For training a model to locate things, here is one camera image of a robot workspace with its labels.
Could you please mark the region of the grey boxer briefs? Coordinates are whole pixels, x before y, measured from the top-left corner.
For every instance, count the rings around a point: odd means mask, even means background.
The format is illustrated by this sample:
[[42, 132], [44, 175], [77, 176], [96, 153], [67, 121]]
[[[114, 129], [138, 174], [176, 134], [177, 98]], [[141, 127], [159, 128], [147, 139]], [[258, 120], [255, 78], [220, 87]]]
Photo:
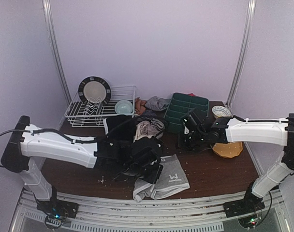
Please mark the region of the grey boxer briefs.
[[190, 188], [186, 174], [176, 154], [161, 157], [163, 170], [155, 184], [137, 179], [133, 189], [133, 199], [141, 202], [144, 198], [160, 200]]

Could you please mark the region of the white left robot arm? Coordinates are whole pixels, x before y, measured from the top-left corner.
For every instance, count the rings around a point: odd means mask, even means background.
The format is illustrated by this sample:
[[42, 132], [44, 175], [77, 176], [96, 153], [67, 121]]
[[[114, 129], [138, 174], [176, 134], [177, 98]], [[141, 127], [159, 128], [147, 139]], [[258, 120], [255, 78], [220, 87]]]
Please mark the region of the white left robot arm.
[[117, 175], [142, 179], [155, 184], [159, 179], [162, 143], [153, 136], [139, 140], [118, 140], [113, 132], [102, 137], [78, 137], [56, 129], [41, 129], [21, 116], [1, 157], [2, 168], [17, 173], [32, 192], [37, 209], [45, 214], [45, 225], [53, 230], [67, 219], [75, 218], [78, 204], [57, 198], [57, 190], [43, 176], [35, 158], [48, 158], [94, 169], [102, 164], [112, 164]]

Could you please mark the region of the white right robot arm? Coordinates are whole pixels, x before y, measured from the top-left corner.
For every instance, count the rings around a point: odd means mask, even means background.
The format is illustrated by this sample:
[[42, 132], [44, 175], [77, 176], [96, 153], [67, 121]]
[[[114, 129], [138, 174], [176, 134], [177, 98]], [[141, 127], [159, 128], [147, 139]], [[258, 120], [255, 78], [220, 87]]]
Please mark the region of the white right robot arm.
[[254, 142], [280, 145], [282, 156], [268, 171], [250, 183], [244, 198], [224, 203], [227, 218], [264, 209], [263, 197], [294, 173], [294, 113], [279, 119], [243, 119], [219, 117], [211, 123], [193, 109], [181, 118], [188, 133], [178, 133], [178, 148], [201, 151], [216, 143]]

